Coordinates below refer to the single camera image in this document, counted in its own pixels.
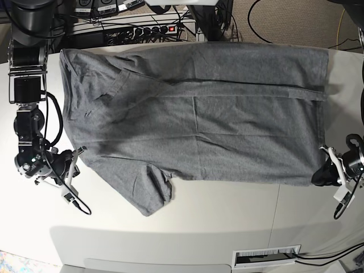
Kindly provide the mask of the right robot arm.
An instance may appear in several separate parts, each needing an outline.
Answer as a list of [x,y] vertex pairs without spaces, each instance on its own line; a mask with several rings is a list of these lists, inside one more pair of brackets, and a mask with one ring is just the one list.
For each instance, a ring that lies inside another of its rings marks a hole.
[[[35,178],[39,184],[46,178],[54,179],[62,198],[76,208],[83,205],[72,179],[79,175],[76,165],[85,147],[58,152],[55,147],[63,132],[63,118],[55,96],[47,92],[47,60],[51,41],[56,1],[11,1],[1,6],[11,22],[9,44],[9,102],[18,105],[14,131],[18,137],[15,166],[18,172]],[[39,103],[52,100],[59,121],[59,131],[53,141],[46,139],[48,114],[43,114]]]

